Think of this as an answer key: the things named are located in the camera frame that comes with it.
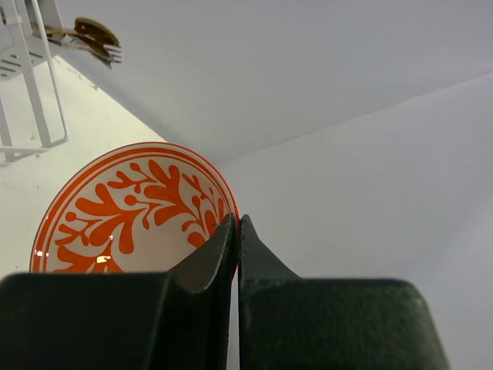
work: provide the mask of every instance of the orange and white plate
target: orange and white plate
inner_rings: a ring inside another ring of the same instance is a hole
[[[136,143],[80,170],[53,200],[32,248],[33,272],[167,271],[239,217],[219,171],[192,150]]]

